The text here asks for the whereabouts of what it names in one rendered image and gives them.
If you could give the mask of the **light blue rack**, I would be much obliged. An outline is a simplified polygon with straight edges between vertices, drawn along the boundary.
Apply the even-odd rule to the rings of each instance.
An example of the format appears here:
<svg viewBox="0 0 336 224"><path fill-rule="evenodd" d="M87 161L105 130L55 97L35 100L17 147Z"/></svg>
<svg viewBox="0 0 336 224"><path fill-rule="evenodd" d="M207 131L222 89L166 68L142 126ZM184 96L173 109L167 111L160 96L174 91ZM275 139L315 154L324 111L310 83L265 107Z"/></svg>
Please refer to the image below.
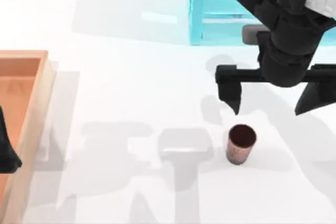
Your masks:
<svg viewBox="0 0 336 224"><path fill-rule="evenodd" d="M242 28L260 22L236 0L188 0L193 46L240 46Z"/></svg>

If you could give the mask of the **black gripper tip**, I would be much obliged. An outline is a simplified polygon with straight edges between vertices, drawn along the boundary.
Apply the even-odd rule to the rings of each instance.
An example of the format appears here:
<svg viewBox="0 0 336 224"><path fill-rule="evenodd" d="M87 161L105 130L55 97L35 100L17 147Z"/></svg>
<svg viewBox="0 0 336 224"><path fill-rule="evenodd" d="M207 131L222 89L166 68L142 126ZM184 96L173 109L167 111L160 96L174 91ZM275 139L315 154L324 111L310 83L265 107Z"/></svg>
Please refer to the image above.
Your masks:
<svg viewBox="0 0 336 224"><path fill-rule="evenodd" d="M10 143L3 109L0 106L0 174L14 174L22 164Z"/></svg>

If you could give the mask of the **shallow salmon-coloured box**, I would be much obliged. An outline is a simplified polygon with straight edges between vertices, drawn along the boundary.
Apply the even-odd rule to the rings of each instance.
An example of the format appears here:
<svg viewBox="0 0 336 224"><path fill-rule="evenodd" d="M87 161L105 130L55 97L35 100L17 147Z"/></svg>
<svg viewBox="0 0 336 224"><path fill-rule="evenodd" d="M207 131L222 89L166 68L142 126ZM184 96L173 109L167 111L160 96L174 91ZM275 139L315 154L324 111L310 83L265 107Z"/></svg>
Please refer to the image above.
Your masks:
<svg viewBox="0 0 336 224"><path fill-rule="evenodd" d="M0 50L0 106L23 164L0 174L0 224L22 224L55 71L46 50Z"/></svg>

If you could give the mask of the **grey rounded box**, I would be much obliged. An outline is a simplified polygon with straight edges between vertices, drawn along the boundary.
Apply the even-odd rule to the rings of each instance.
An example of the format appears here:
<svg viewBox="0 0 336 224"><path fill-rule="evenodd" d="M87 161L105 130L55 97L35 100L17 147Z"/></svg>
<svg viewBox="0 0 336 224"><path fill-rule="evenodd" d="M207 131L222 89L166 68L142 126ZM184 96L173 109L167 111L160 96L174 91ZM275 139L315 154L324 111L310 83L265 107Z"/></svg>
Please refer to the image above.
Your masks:
<svg viewBox="0 0 336 224"><path fill-rule="evenodd" d="M269 29L264 25L259 24L248 24L242 27L241 35L242 35L242 42L246 45L257 45L257 33L269 31Z"/></svg>

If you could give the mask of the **pink cup with dark inside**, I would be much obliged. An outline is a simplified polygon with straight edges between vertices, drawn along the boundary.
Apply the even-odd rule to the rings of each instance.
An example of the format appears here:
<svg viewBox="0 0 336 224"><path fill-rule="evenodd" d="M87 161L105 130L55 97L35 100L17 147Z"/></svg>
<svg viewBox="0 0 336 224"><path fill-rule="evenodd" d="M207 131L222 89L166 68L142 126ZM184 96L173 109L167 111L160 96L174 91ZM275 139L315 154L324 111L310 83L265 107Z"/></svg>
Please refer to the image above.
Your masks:
<svg viewBox="0 0 336 224"><path fill-rule="evenodd" d="M257 141L257 134L247 124L236 124L228 132L226 158L234 165L241 165Z"/></svg>

